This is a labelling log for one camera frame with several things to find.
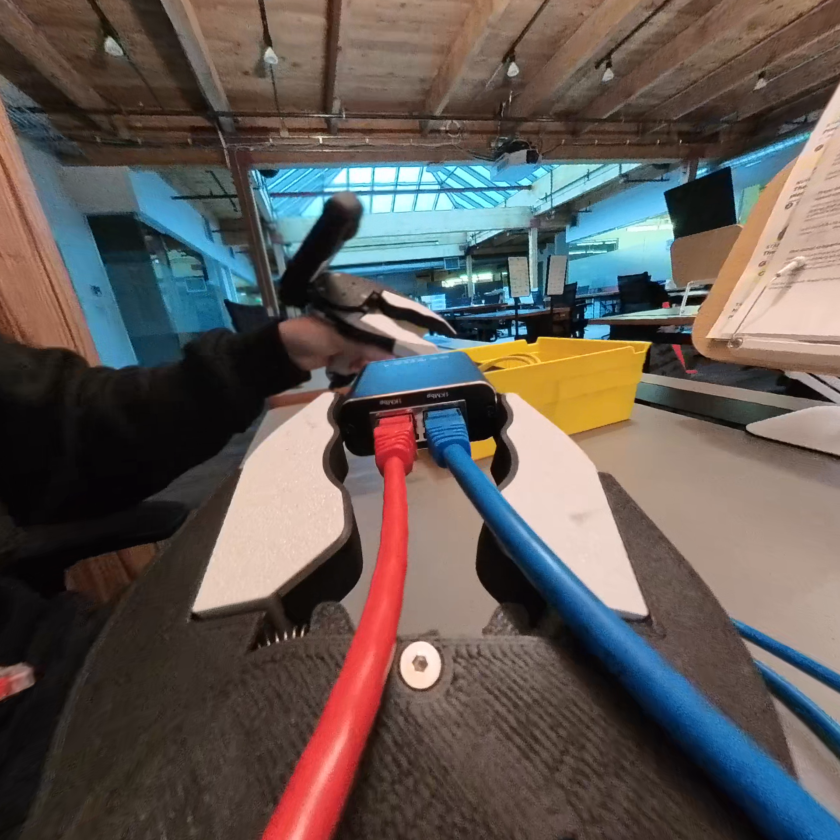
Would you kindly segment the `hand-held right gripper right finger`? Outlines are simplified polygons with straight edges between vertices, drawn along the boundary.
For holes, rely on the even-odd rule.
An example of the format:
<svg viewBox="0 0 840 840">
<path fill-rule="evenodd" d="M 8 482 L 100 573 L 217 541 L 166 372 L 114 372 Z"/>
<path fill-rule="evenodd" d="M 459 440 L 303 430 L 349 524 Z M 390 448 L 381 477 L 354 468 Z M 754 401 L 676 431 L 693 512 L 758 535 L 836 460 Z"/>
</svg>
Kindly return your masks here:
<svg viewBox="0 0 840 840">
<path fill-rule="evenodd" d="M 521 396 L 499 396 L 490 473 L 500 493 L 606 606 L 629 621 L 649 616 L 596 467 Z"/>
</svg>

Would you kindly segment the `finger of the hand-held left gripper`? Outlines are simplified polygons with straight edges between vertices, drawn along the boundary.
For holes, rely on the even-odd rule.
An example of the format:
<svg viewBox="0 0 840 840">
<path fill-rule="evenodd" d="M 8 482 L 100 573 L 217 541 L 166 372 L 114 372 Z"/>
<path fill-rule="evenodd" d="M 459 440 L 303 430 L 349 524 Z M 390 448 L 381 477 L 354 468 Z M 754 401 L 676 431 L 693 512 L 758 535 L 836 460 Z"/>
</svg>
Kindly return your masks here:
<svg viewBox="0 0 840 840">
<path fill-rule="evenodd" d="M 433 342 L 409 329 L 401 322 L 380 313 L 363 314 L 358 317 L 358 330 L 364 341 L 395 358 L 409 358 L 441 352 Z"/>
<path fill-rule="evenodd" d="M 379 310 L 391 320 L 418 328 L 422 335 L 433 333 L 446 337 L 456 336 L 456 331 L 445 318 L 425 307 L 421 302 L 389 289 L 380 289 L 377 294 Z"/>
</svg>

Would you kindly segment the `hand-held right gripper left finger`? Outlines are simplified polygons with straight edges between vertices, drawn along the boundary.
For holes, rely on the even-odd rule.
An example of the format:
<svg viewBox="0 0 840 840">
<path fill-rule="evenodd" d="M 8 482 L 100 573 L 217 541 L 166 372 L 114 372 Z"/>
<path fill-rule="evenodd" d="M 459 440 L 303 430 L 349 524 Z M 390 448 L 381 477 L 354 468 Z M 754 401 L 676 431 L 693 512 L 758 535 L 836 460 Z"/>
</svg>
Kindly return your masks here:
<svg viewBox="0 0 840 840">
<path fill-rule="evenodd" d="M 283 417 L 268 411 L 244 461 L 192 606 L 196 618 L 263 612 L 308 618 L 352 592 L 361 538 L 336 413 L 318 395 Z"/>
</svg>

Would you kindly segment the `dark metal network switch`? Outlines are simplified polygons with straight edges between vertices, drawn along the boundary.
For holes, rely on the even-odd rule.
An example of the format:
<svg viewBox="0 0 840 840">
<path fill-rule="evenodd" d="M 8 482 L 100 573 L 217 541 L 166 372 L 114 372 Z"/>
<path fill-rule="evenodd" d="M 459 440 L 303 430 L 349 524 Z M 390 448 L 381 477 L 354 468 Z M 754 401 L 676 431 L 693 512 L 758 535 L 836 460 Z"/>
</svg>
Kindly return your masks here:
<svg viewBox="0 0 840 840">
<path fill-rule="evenodd" d="M 339 401 L 335 421 L 355 456 L 374 454 L 374 432 L 384 417 L 409 415 L 416 445 L 427 448 L 429 413 L 456 409 L 470 443 L 493 438 L 497 392 L 465 352 L 445 351 L 368 364 Z"/>
</svg>

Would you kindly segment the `person's left forearm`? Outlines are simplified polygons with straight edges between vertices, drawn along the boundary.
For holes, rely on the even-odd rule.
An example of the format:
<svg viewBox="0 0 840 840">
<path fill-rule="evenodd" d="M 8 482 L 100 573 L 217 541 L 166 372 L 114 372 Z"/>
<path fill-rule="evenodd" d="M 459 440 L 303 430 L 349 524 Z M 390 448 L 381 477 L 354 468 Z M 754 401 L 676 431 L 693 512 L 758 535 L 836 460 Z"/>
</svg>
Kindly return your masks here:
<svg viewBox="0 0 840 840">
<path fill-rule="evenodd" d="M 2 339 L 2 533 L 139 504 L 308 379 L 275 321 L 202 333 L 179 361 L 145 368 Z"/>
</svg>

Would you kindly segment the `pale grey desk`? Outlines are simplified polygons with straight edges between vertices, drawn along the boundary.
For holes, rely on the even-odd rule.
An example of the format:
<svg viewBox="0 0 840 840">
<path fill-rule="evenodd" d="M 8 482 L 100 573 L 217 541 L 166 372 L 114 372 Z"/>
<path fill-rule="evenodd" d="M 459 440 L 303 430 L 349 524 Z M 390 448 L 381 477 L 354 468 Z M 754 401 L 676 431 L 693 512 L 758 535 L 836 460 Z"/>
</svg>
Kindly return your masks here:
<svg viewBox="0 0 840 840">
<path fill-rule="evenodd" d="M 731 614 L 838 670 L 838 460 L 643 404 L 574 436 Z M 572 636 L 482 627 L 480 519 L 422 453 L 407 478 L 400 630 L 436 686 L 399 675 L 339 837 L 735 837 L 749 832 Z"/>
</svg>

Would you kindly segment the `person's left hand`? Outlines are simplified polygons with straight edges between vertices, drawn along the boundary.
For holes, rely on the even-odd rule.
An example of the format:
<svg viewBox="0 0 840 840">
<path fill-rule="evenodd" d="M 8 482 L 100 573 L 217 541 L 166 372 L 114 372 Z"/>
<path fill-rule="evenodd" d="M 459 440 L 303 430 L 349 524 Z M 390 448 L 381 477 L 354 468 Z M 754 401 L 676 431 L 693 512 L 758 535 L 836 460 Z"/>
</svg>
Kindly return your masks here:
<svg viewBox="0 0 840 840">
<path fill-rule="evenodd" d="M 372 344 L 346 338 L 319 317 L 280 322 L 278 332 L 290 360 L 303 371 L 324 368 L 339 375 L 357 375 L 372 362 L 394 358 Z"/>
</svg>

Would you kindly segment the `yellow plastic bin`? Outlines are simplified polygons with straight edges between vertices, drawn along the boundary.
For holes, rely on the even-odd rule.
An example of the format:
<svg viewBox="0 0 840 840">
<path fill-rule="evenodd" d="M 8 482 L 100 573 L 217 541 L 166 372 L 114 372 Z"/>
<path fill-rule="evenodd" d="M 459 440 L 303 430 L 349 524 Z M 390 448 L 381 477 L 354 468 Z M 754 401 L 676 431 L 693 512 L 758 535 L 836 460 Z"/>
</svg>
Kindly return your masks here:
<svg viewBox="0 0 840 840">
<path fill-rule="evenodd" d="M 538 338 L 466 354 L 500 394 L 516 394 L 568 435 L 631 416 L 649 342 Z"/>
</svg>

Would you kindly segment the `ceiling projector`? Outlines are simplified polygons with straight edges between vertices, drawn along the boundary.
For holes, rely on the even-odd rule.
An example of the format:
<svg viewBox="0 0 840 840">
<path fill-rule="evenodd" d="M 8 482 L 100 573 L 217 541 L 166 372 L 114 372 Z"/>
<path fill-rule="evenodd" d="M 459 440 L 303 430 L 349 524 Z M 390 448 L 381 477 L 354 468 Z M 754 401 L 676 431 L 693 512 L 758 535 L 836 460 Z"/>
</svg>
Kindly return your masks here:
<svg viewBox="0 0 840 840">
<path fill-rule="evenodd" d="M 514 183 L 530 175 L 541 163 L 539 150 L 521 138 L 499 143 L 493 151 L 490 180 L 494 183 Z"/>
</svg>

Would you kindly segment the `black office chair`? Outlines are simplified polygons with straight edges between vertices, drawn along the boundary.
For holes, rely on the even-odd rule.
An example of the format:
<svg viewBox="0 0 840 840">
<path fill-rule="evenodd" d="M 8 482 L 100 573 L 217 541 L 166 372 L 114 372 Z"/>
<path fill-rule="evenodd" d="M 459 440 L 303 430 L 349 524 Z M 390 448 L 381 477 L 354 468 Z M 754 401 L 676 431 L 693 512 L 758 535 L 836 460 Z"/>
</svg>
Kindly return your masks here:
<svg viewBox="0 0 840 840">
<path fill-rule="evenodd" d="M 619 314 L 642 312 L 654 307 L 653 279 L 649 272 L 619 275 L 616 279 Z"/>
</svg>

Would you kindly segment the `white stand base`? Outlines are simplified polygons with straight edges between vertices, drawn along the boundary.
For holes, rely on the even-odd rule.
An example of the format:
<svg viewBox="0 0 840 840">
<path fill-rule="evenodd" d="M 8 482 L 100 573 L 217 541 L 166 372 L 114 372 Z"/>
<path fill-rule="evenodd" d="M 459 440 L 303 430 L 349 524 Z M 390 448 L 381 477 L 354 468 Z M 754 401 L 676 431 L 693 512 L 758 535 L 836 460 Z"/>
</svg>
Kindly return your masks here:
<svg viewBox="0 0 840 840">
<path fill-rule="evenodd" d="M 785 375 L 817 393 L 827 403 L 798 409 L 751 423 L 746 432 L 776 443 L 808 449 L 816 453 L 839 456 L 839 379 L 830 374 L 808 374 L 785 371 Z"/>
</svg>

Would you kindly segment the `cardboard panel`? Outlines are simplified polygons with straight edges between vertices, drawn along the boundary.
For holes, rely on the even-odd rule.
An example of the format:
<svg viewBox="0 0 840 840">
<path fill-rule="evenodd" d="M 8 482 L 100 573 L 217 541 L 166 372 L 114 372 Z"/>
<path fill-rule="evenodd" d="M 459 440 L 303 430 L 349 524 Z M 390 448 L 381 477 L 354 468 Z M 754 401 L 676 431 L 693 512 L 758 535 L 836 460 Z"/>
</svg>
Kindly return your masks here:
<svg viewBox="0 0 840 840">
<path fill-rule="evenodd" d="M 741 232 L 742 226 L 733 224 L 676 238 L 669 250 L 674 286 L 713 283 Z"/>
</svg>

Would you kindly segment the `black monitor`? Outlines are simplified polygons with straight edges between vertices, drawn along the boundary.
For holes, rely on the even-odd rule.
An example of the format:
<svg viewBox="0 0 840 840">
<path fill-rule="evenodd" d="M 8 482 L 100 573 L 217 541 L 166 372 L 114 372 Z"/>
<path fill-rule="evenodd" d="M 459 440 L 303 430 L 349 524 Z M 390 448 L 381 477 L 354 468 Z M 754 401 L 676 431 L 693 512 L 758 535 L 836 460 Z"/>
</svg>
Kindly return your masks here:
<svg viewBox="0 0 840 840">
<path fill-rule="evenodd" d="M 674 239 L 738 222 L 729 166 L 665 191 L 664 199 Z"/>
</svg>

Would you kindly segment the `wooden document stand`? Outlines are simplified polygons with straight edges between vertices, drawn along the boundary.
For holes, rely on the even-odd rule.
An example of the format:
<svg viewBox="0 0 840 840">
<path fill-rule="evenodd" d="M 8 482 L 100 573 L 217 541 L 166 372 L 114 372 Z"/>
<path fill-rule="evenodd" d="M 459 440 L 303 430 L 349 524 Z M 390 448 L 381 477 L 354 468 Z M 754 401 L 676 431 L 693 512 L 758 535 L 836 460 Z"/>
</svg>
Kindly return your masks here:
<svg viewBox="0 0 840 840">
<path fill-rule="evenodd" d="M 766 186 L 692 328 L 708 359 L 839 374 L 839 90 Z"/>
</svg>

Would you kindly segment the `black desk rail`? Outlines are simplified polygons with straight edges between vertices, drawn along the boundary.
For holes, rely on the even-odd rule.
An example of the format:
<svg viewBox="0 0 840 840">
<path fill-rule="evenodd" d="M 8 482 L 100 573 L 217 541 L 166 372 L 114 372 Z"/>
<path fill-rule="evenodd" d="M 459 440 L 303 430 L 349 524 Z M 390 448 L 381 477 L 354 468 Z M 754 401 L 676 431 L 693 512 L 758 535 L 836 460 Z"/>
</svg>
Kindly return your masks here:
<svg viewBox="0 0 840 840">
<path fill-rule="evenodd" d="M 737 429 L 823 404 L 795 396 L 650 373 L 642 375 L 635 402 Z"/>
</svg>

